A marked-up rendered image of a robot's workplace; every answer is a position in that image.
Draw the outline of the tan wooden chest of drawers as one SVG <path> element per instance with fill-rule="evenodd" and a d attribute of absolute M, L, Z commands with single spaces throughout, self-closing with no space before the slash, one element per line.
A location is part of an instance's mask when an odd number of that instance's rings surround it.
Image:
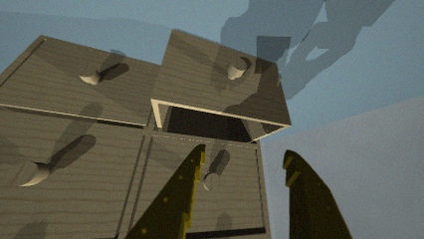
<path fill-rule="evenodd" d="M 53 41 L 141 64 L 145 64 L 148 66 L 160 68 L 160 65 L 145 62 L 142 60 L 122 56 L 119 54 L 47 37 L 40 35 L 16 60 L 14 60 L 1 74 L 0 74 L 0 88 L 8 81 L 8 79 L 30 58 L 30 56 L 46 41 Z M 1 117 L 9 117 L 9 118 L 17 118 L 17 119 L 25 119 L 25 120 L 39 120 L 39 121 L 47 121 L 47 122 L 55 122 L 55 123 L 63 123 L 70 125 L 78 125 L 78 126 L 86 126 L 86 127 L 94 127 L 94 128 L 102 128 L 102 129 L 110 129 L 110 130 L 118 130 L 118 131 L 126 131 L 126 132 L 134 132 L 134 133 L 142 133 L 145 136 L 143 147 L 141 150 L 141 154 L 139 157 L 138 165 L 136 168 L 135 176 L 133 179 L 133 183 L 131 186 L 129 198 L 127 200 L 126 208 L 124 211 L 123 219 L 121 222 L 119 233 L 114 238 L 109 239 L 124 239 L 126 234 L 130 231 L 138 198 L 142 186 L 142 180 L 144 177 L 147 161 L 149 158 L 152 142 L 154 136 L 165 136 L 165 137 L 173 137 L 173 138 L 181 138 L 181 139 L 189 139 L 189 140 L 197 140 L 197 141 L 205 141 L 205 142 L 214 142 L 214 143 L 222 143 L 222 144 L 230 144 L 230 145 L 238 145 L 238 146 L 247 146 L 254 147 L 256 149 L 257 155 L 257 164 L 258 164 L 258 174 L 259 174 L 259 183 L 260 183 L 260 193 L 261 193 L 261 203 L 262 203 L 262 213 L 263 217 L 260 222 L 260 228 L 249 228 L 249 229 L 235 229 L 235 230 L 222 230 L 222 231 L 208 231 L 208 232 L 195 232 L 195 233 L 186 233 L 185 239 L 272 239 L 271 236 L 271 228 L 270 228 L 270 219 L 269 219 L 269 211 L 268 211 L 268 202 L 267 202 L 267 194 L 266 194 L 266 186 L 265 186 L 265 177 L 264 177 L 264 169 L 263 169 L 263 161 L 261 154 L 261 146 L 260 140 L 257 139 L 250 143 L 240 142 L 240 141 L 232 141 L 225 139 L 217 139 L 210 137 L 202 137 L 202 136 L 194 136 L 187 134 L 179 134 L 172 132 L 164 132 L 158 131 L 154 112 L 152 111 L 151 118 L 149 121 L 148 129 L 142 128 L 134 128 L 127 126 L 119 126 L 112 124 L 104 124 L 97 122 L 89 122 L 75 119 L 61 119 L 61 118 L 53 118 L 39 115 L 31 115 L 10 111 L 2 111 L 0 108 L 0 116 Z"/>

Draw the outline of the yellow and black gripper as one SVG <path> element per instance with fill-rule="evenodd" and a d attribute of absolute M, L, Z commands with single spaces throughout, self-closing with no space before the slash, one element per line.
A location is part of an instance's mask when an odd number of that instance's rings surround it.
<path fill-rule="evenodd" d="M 185 239 L 205 157 L 206 144 L 198 144 L 124 239 Z M 289 239 L 352 239 L 330 189 L 312 167 L 287 149 L 283 169 L 290 189 Z"/>

